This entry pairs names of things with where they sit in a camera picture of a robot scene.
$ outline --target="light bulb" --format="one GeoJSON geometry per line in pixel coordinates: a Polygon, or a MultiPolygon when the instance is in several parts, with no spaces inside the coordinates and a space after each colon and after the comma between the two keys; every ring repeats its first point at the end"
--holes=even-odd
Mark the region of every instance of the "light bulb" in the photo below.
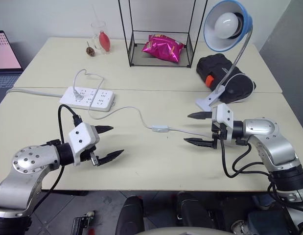
{"type": "Polygon", "coordinates": [[[214,24],[214,32],[217,37],[225,39],[231,37],[237,30],[238,19],[232,12],[222,14],[214,24]]]}

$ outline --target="white power strip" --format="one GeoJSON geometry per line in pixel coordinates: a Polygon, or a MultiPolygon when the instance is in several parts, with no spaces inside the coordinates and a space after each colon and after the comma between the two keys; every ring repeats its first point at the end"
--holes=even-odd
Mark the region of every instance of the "white power strip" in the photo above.
{"type": "Polygon", "coordinates": [[[83,96],[83,99],[76,99],[73,93],[73,87],[68,87],[64,95],[60,99],[61,104],[67,104],[72,108],[88,109],[93,96],[94,100],[90,110],[108,112],[114,100],[114,93],[112,91],[97,89],[75,87],[75,89],[83,96]]]}

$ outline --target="small red bottle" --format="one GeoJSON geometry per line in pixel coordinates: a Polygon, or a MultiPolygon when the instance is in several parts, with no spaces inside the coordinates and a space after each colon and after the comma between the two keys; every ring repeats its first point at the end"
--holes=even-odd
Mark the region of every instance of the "small red bottle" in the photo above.
{"type": "Polygon", "coordinates": [[[110,40],[103,31],[100,32],[99,42],[106,51],[110,51],[110,40]]]}

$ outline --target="desk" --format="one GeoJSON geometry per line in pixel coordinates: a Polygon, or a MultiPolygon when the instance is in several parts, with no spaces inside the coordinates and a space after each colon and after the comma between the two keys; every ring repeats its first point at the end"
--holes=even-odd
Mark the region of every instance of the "desk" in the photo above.
{"type": "MultiPolygon", "coordinates": [[[[65,89],[37,89],[63,94],[65,89]]],[[[116,105],[112,110],[133,105],[138,107],[148,125],[164,124],[196,132],[210,132],[211,120],[195,120],[187,115],[198,112],[194,100],[208,92],[125,91],[114,90],[116,105]]],[[[59,138],[57,109],[59,99],[10,93],[0,105],[0,182],[11,167],[12,156],[22,147],[43,144],[59,138]]],[[[254,93],[248,102],[230,104],[236,120],[264,116],[280,125],[282,134],[293,144],[303,164],[303,129],[282,94],[254,93]]],[[[111,125],[114,130],[100,135],[96,154],[104,156],[119,149],[125,151],[114,161],[93,167],[66,166],[57,189],[121,190],[266,190],[269,182],[262,175],[225,176],[217,150],[191,145],[183,138],[194,135],[168,132],[155,133],[143,127],[135,110],[121,110],[103,120],[93,120],[86,110],[76,110],[85,122],[111,125]]],[[[73,128],[71,115],[63,111],[64,134],[73,128]]],[[[226,146],[227,166],[246,150],[226,146]]],[[[258,161],[255,148],[242,164],[258,161]]],[[[50,188],[58,175],[51,172],[43,181],[50,188]]]]}
{"type": "MultiPolygon", "coordinates": [[[[86,54],[86,45],[87,39],[84,38],[49,38],[15,87],[67,88],[72,86],[75,74],[85,68],[107,78],[103,89],[209,91],[196,73],[199,58],[216,54],[204,43],[198,43],[190,69],[129,67],[124,40],[112,40],[112,53],[95,57],[86,54]]],[[[233,61],[240,48],[241,45],[237,45],[224,54],[233,61]]],[[[281,93],[281,88],[253,44],[247,46],[237,66],[255,81],[255,92],[281,93]]],[[[81,76],[76,85],[96,88],[98,80],[81,76]]]]}

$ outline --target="black case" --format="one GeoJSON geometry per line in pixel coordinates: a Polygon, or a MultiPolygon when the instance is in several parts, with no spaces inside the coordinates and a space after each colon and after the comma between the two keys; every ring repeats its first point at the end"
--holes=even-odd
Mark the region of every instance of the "black case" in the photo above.
{"type": "MultiPolygon", "coordinates": [[[[226,75],[227,71],[231,68],[232,63],[223,54],[218,53],[215,55],[209,55],[207,57],[200,58],[197,64],[197,73],[201,79],[206,82],[208,75],[214,78],[210,89],[214,91],[219,82],[226,75]]],[[[243,73],[235,67],[228,79],[223,83],[225,85],[227,81],[235,74],[243,73]]],[[[240,99],[244,99],[250,95],[253,91],[252,81],[244,75],[237,75],[225,87],[225,91],[220,95],[220,101],[224,103],[231,103],[240,99]]]]}

